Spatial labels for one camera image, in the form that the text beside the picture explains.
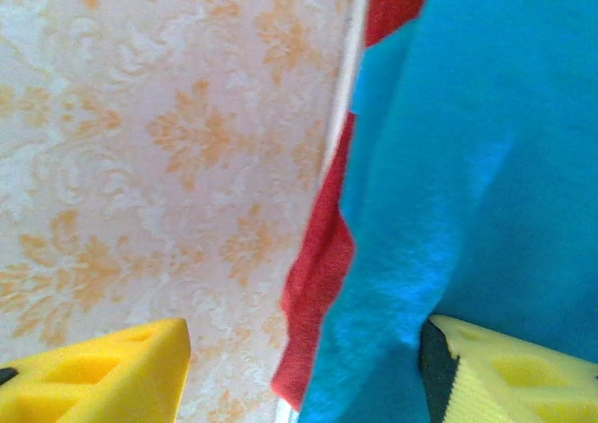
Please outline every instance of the red towel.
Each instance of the red towel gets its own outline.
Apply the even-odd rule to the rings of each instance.
[[[374,45],[415,18],[422,3],[423,0],[370,0],[365,44]],[[321,324],[341,289],[353,256],[349,229],[340,216],[338,201],[354,121],[349,114],[309,219],[301,252],[282,292],[289,343],[272,379],[272,389],[296,410],[301,408],[311,377]]]

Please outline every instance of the wallpaper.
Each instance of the wallpaper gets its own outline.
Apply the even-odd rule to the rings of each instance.
[[[267,422],[350,0],[0,0],[0,361],[185,317],[180,422]]]

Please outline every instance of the wall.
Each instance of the wall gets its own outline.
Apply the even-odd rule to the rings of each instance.
[[[181,422],[265,422],[349,0],[0,0],[0,361],[188,319]]]

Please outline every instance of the blue fleece fabric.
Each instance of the blue fleece fabric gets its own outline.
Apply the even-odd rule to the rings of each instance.
[[[597,48],[595,0],[427,0],[368,51],[301,423],[429,422],[433,312],[598,362]]]

